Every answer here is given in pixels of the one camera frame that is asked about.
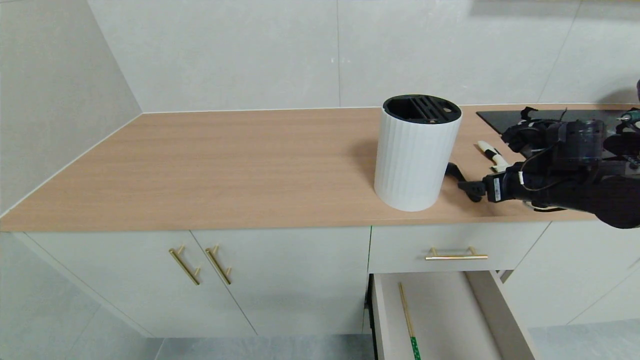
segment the drawer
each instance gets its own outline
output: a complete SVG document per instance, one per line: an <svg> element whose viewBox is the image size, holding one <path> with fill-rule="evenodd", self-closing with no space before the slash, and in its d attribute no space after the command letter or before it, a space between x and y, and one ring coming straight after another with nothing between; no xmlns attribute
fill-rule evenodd
<svg viewBox="0 0 640 360"><path fill-rule="evenodd" d="M374 226L369 273L511 270L545 231L548 222ZM433 256L471 255L486 259L425 260Z"/></svg>
<svg viewBox="0 0 640 360"><path fill-rule="evenodd" d="M498 277L476 271L372 275L368 305L378 360L414 359L400 282L421 358L540 358L502 296Z"/></svg>

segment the cable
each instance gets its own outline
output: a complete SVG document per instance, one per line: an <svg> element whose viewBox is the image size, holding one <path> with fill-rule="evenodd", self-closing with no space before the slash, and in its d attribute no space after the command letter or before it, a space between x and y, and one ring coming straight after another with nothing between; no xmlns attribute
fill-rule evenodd
<svg viewBox="0 0 640 360"><path fill-rule="evenodd" d="M528 188L528 187L527 187L527 185L525 185L525 184L524 184L524 168L525 168L525 166L527 166L528 162L529 162L529 161L531 161L531 160L533 160L533 159L535 159L535 158L537 158L538 156L540 156L540 155L544 154L545 152L547 152L547 151L549 151L549 150L553 149L553 148L554 148L554 146L556 146L556 145L555 145L555 144L553 144L553 145L551 145L551 146L547 147L546 149L544 149L544 150L540 151L539 153L535 154L534 156L531 156L530 158L526 159L526 160L524 161L524 163L522 164L522 166L520 167L520 171L518 171L518 180L520 180L520 185L522 185L522 187L523 187L525 190L529 190L530 192L538 192L538 191L540 191L540 190L546 190L546 189L548 189L548 188L550 188L550 187L552 187L552 186L558 185L559 183L562 183L562 182L565 180L565 179L558 180L558 181L556 181L556 182L554 182L554 183L551 183L551 184L545 185L545 186L543 186L543 187L541 187L541 188L539 188L539 189L532 189L532 188Z"/></svg>

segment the open drawer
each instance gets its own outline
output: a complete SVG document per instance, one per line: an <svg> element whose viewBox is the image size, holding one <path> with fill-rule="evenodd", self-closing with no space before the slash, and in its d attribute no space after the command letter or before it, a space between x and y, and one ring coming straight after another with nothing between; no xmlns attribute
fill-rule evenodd
<svg viewBox="0 0 640 360"><path fill-rule="evenodd" d="M414 360L400 282L423 360L536 359L500 279L475 271L371 275L367 302L378 360Z"/></svg>

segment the white cabinet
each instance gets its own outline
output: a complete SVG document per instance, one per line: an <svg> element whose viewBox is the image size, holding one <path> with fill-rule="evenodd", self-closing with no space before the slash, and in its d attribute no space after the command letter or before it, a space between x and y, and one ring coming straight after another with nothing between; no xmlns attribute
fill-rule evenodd
<svg viewBox="0 0 640 360"><path fill-rule="evenodd" d="M203 249L218 246L214 258L232 268L228 288L258 335L362 331L370 227L193 234Z"/></svg>
<svg viewBox="0 0 640 360"><path fill-rule="evenodd" d="M369 272L514 269L547 226L548 222L374 226ZM470 255L469 247L487 258L425 260L433 255L431 248L440 256L460 256Z"/></svg>
<svg viewBox="0 0 640 360"><path fill-rule="evenodd" d="M553 222L505 283L528 327L566 325L638 268L640 229Z"/></svg>
<svg viewBox="0 0 640 360"><path fill-rule="evenodd" d="M153 336L255 335L189 231L28 236ZM181 246L186 270L201 269L198 286L169 253Z"/></svg>
<svg viewBox="0 0 640 360"><path fill-rule="evenodd" d="M636 270L571 324L640 318L640 270Z"/></svg>

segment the gray floor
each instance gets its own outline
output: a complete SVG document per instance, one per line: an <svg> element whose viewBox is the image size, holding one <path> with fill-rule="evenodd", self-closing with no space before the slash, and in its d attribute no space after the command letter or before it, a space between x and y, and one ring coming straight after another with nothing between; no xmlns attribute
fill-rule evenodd
<svg viewBox="0 0 640 360"><path fill-rule="evenodd" d="M542 360L637 360L640 319L531 329ZM156 360L373 360L371 335L166 339Z"/></svg>
<svg viewBox="0 0 640 360"><path fill-rule="evenodd" d="M531 329L543 360L640 359L640 319Z"/></svg>
<svg viewBox="0 0 640 360"><path fill-rule="evenodd" d="M371 335L166 339L156 360L373 360Z"/></svg>

